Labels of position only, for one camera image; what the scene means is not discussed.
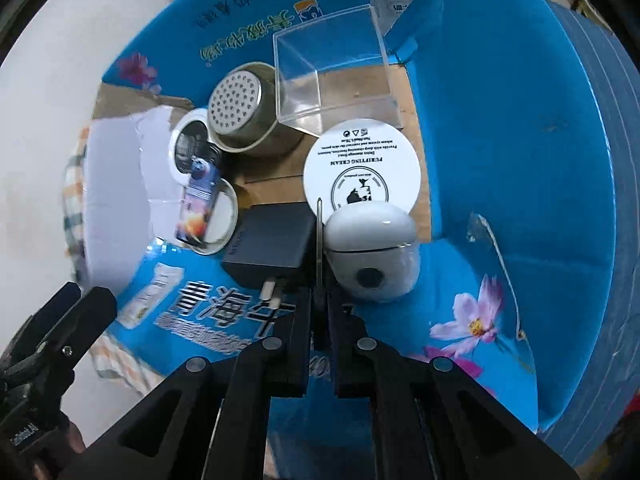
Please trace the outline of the plaid checkered cloth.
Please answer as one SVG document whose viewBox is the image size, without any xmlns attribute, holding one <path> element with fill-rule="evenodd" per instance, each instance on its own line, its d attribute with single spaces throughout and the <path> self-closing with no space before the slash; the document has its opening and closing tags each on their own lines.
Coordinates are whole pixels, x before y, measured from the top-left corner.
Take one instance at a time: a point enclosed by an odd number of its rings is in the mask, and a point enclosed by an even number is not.
<svg viewBox="0 0 640 480">
<path fill-rule="evenodd" d="M 88 271 L 84 237 L 84 161 L 89 127 L 81 129 L 75 147 L 64 169 L 62 187 L 63 231 L 65 255 L 73 268 L 73 280 L 86 288 Z M 120 379 L 129 388 L 145 396 L 152 389 L 139 362 L 108 333 L 99 336 L 89 350 L 93 368 L 101 378 Z"/>
</svg>

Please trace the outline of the round white compact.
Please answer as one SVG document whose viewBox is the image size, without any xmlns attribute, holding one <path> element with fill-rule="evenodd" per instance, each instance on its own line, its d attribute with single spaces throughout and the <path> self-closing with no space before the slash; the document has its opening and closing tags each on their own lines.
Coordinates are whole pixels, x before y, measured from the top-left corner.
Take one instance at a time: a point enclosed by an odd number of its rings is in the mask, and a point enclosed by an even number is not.
<svg viewBox="0 0 640 480">
<path fill-rule="evenodd" d="M 218 183 L 218 196 L 209 218 L 204 242 L 194 246 L 200 255 L 221 252 L 232 239 L 239 219 L 239 203 L 233 186 L 224 179 Z"/>
</svg>

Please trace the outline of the white jar black label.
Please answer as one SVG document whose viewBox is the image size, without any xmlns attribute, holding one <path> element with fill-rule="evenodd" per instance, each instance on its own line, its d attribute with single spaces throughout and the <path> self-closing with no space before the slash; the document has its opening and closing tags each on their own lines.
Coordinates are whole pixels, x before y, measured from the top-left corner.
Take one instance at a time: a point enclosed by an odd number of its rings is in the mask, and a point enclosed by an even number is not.
<svg viewBox="0 0 640 480">
<path fill-rule="evenodd" d="M 196 108 L 187 112 L 172 129 L 168 144 L 168 166 L 171 177 L 186 186 L 191 175 L 192 162 L 198 157 L 213 155 L 217 162 L 222 149 L 210 138 L 208 111 Z"/>
</svg>

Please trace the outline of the blue cardboard box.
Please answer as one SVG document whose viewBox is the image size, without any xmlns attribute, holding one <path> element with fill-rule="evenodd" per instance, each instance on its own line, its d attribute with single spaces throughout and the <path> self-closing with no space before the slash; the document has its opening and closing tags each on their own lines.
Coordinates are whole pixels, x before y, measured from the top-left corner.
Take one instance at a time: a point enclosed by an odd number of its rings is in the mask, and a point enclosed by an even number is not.
<svg viewBox="0 0 640 480">
<path fill-rule="evenodd" d="M 269 336 L 322 256 L 371 337 L 541 431 L 608 302 L 608 141 L 544 0 L 176 0 L 104 74 L 85 185 L 108 342 L 157 377 Z"/>
</svg>

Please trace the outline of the black power adapter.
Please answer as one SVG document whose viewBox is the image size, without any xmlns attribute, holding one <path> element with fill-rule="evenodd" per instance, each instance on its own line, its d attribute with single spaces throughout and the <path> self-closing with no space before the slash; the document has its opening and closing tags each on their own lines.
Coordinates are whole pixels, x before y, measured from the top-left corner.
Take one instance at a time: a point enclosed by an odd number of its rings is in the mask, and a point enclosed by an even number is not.
<svg viewBox="0 0 640 480">
<path fill-rule="evenodd" d="M 316 216 L 306 203 L 255 205 L 244 212 L 222 257 L 222 270 L 252 289 L 272 278 L 290 278 L 304 262 L 315 226 Z"/>
</svg>

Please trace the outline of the white cream jar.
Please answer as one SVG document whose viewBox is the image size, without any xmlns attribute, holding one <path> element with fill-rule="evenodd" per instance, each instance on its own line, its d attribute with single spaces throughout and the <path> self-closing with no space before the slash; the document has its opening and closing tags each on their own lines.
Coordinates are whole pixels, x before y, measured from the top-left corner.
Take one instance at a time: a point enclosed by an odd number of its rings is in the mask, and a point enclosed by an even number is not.
<svg viewBox="0 0 640 480">
<path fill-rule="evenodd" d="M 386 122 L 346 120 L 311 145 L 303 189 L 311 210 L 322 210 L 323 221 L 358 202 L 386 202 L 410 212 L 421 189 L 418 154 L 406 136 Z"/>
</svg>

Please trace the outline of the steel perforated lid canister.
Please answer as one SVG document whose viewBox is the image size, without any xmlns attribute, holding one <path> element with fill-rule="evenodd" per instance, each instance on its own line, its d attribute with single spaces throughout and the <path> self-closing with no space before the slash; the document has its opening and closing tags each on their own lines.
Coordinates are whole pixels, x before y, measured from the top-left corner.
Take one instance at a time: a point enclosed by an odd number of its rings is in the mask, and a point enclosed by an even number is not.
<svg viewBox="0 0 640 480">
<path fill-rule="evenodd" d="M 224 76 L 206 112 L 209 142 L 230 154 L 283 156 L 303 139 L 302 132 L 277 120 L 276 71 L 267 63 L 246 63 Z"/>
</svg>

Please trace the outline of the clear plastic box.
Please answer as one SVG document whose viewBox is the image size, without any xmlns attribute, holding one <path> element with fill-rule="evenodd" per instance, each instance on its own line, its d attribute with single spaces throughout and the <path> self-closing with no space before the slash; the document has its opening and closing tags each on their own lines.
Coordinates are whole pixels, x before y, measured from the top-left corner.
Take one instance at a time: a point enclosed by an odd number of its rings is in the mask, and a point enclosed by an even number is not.
<svg viewBox="0 0 640 480">
<path fill-rule="evenodd" d="M 273 55 L 280 124 L 311 136 L 355 118 L 402 127 L 383 37 L 370 4 L 277 32 Z"/>
</svg>

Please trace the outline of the colourful printed lighter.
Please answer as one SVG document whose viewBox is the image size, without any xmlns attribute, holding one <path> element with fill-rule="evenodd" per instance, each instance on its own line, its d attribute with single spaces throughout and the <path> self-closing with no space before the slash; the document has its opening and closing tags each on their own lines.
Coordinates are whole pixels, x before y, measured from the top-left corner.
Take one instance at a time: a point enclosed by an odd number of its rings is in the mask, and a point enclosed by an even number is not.
<svg viewBox="0 0 640 480">
<path fill-rule="evenodd" d="M 213 159 L 195 157 L 184 190 L 176 237 L 180 242 L 201 246 L 219 193 L 220 172 Z"/>
</svg>

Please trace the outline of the white earbud case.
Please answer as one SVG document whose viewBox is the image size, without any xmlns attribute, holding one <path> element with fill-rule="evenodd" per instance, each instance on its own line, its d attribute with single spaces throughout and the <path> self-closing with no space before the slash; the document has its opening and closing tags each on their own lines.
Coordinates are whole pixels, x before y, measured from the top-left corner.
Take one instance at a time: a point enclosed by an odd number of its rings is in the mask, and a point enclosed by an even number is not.
<svg viewBox="0 0 640 480">
<path fill-rule="evenodd" d="M 386 202 L 348 204 L 329 216 L 323 229 L 326 258 L 350 296 L 392 301 L 407 295 L 420 274 L 416 222 Z"/>
</svg>

